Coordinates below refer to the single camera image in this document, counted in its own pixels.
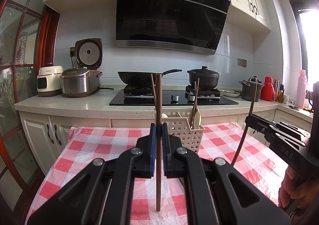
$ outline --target glass bottle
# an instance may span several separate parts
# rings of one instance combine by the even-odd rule
[[[276,101],[278,103],[283,103],[284,102],[284,92],[285,92],[284,85],[281,84],[280,88],[279,88],[279,91],[278,91],[278,94],[277,94],[277,99],[276,99]]]

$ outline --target human hand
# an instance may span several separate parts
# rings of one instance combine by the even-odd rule
[[[311,179],[305,181],[296,188],[295,177],[296,172],[291,167],[288,167],[279,189],[278,205],[285,208],[288,206],[290,199],[303,198],[297,207],[300,209],[308,208],[319,191],[319,180]]]

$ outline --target plate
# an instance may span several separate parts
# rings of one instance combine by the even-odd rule
[[[226,97],[236,98],[236,97],[240,96],[240,93],[235,92],[235,91],[229,91],[229,90],[221,90],[221,95],[224,95]]]

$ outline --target stainless steel bottle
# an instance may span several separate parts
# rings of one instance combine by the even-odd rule
[[[276,99],[277,99],[277,94],[278,94],[278,91],[279,91],[279,87],[280,87],[280,85],[279,85],[279,80],[275,79],[275,81],[274,81],[275,95],[274,95],[274,97],[272,98],[273,101],[276,101]]]

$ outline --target countertop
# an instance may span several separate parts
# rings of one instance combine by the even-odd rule
[[[64,95],[54,97],[34,96],[15,104],[17,111],[67,117],[103,118],[103,119],[154,119],[154,106],[110,106],[109,103],[120,89],[100,90],[82,98],[69,98]],[[230,98],[237,105],[198,106],[202,117],[215,117],[248,113],[250,102],[239,98]],[[189,106],[163,107],[163,109],[188,109]],[[285,104],[260,100],[255,102],[253,112],[280,109],[308,122],[312,114],[295,111]]]

